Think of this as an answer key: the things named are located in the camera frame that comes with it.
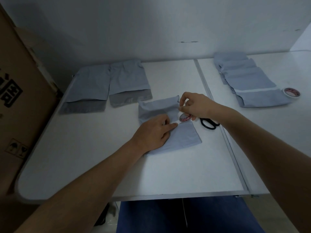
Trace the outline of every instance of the black scissor handle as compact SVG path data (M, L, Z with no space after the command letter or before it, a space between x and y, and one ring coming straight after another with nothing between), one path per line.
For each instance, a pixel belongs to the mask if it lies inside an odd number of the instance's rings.
M220 123L215 123L214 121L212 121L211 119L204 119L204 118L200 118L201 120L201 124L203 125L203 127L207 128L207 129L210 129L210 130L215 130L216 127L218 127L220 125ZM208 123L210 123L213 127L208 127L207 125L205 125L203 123L203 121L207 121Z

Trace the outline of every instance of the forearm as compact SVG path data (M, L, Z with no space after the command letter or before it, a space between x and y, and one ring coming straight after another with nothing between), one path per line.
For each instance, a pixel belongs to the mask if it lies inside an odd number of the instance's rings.
M143 153L135 143L127 142L42 204L16 232L89 232Z
M285 213L301 231L310 227L311 158L240 113L222 108L220 123L241 147Z

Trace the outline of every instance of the cardboard box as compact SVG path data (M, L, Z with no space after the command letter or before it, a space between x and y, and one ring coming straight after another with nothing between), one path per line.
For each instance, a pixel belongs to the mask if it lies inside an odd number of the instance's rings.
M14 180L58 100L0 8L0 197Z

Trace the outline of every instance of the white table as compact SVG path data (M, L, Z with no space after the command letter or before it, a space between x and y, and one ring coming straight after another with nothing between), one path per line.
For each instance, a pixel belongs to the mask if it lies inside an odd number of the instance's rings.
M193 60L143 66L153 100L181 96L185 91L206 94ZM115 152L139 126L137 103L112 108L108 102L102 113L59 115L62 103L16 182L24 202L48 199ZM221 129L208 130L199 120L193 123L201 144L142 157L116 189L113 200L247 194Z
M239 111L273 135L311 156L311 52L250 55L249 58L253 58L257 66L281 89L298 89L301 98L285 106L241 108L228 85L222 83L213 59L198 60L214 100ZM243 151L227 135L250 193L269 193Z

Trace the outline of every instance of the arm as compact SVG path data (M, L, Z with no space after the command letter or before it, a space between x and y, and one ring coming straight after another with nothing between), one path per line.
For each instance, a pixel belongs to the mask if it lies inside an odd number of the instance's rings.
M144 153L161 147L176 126L167 115L143 123L130 141L48 199L16 233L90 232L128 170Z
M185 92L180 110L223 125L251 161L274 199L300 232L311 231L311 158L208 97Z

